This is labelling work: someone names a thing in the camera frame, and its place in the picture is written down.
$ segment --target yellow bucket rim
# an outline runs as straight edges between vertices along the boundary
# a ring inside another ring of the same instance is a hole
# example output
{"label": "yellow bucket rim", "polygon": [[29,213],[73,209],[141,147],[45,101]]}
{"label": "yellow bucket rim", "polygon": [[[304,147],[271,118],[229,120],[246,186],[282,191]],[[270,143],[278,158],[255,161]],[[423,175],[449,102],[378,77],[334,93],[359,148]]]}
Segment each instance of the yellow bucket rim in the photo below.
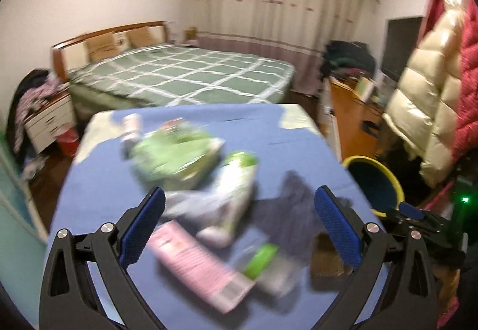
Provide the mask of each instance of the yellow bucket rim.
{"label": "yellow bucket rim", "polygon": [[[388,180],[391,182],[391,185],[395,189],[395,193],[397,194],[397,206],[395,208],[398,209],[398,206],[400,205],[400,203],[405,201],[405,195],[403,194],[403,189],[400,185],[400,182],[396,178],[396,176],[393,175],[393,173],[388,168],[386,168],[386,166],[384,166],[382,163],[367,156],[359,156],[359,155],[350,156],[342,162],[342,166],[348,170],[348,167],[350,166],[351,163],[357,163],[357,162],[370,163],[385,174],[385,176],[388,178]],[[385,218],[387,216],[385,213],[382,213],[381,211],[377,211],[374,208],[372,209],[372,213],[374,213],[377,217],[380,217],[380,218]]]}

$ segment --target brown pillow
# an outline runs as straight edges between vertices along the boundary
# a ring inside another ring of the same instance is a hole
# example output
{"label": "brown pillow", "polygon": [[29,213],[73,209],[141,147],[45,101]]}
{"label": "brown pillow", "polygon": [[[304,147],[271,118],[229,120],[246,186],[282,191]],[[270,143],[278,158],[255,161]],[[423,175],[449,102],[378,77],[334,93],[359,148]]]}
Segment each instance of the brown pillow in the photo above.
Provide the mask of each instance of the brown pillow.
{"label": "brown pillow", "polygon": [[113,33],[105,33],[86,40],[88,52],[93,62],[99,62],[121,53],[115,46]]}
{"label": "brown pillow", "polygon": [[156,39],[152,37],[148,27],[132,29],[128,31],[127,35],[131,45],[136,48],[157,44]]}

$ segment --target television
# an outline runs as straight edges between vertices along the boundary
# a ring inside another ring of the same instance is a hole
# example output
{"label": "television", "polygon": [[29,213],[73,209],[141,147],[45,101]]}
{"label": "television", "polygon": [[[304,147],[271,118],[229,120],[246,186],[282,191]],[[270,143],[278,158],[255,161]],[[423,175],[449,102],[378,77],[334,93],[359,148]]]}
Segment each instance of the television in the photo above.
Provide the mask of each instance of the television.
{"label": "television", "polygon": [[416,16],[388,21],[381,71],[395,82],[400,79],[408,58],[416,48],[422,19],[422,16]]}

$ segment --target cream puffer jacket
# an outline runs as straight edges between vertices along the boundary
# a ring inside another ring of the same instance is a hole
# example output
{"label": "cream puffer jacket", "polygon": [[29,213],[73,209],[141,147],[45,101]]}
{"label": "cream puffer jacket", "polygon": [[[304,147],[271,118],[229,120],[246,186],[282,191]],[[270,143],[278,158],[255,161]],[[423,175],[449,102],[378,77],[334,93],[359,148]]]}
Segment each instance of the cream puffer jacket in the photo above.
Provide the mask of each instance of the cream puffer jacket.
{"label": "cream puffer jacket", "polygon": [[445,13],[414,50],[383,114],[389,127],[423,161],[420,174],[431,187],[452,168],[460,94],[460,43],[465,0],[444,0]]}

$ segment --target bucket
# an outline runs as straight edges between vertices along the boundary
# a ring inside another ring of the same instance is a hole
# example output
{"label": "bucket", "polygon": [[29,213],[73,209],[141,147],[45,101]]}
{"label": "bucket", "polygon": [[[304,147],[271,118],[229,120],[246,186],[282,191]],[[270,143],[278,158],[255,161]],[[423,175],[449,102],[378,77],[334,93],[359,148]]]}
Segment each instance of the bucket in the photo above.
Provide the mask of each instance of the bucket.
{"label": "bucket", "polygon": [[405,200],[398,179],[382,163],[366,156],[350,156],[342,162],[372,206],[372,212],[386,217],[388,208],[398,209]]}
{"label": "bucket", "polygon": [[65,156],[75,156],[79,146],[79,137],[72,124],[66,123],[59,126],[52,135],[58,141],[58,145]]}

